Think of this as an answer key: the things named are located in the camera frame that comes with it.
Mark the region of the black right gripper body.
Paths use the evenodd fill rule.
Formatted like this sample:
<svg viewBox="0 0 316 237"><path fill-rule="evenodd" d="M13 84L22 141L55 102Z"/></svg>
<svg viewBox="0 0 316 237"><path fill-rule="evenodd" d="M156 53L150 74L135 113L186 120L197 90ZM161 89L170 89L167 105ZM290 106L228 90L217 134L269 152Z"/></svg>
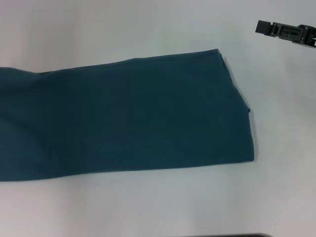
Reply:
<svg viewBox="0 0 316 237"><path fill-rule="evenodd" d="M302 25L303 27L303 36L302 36L302 45L307 47L316 47L316 28L312 26Z"/></svg>

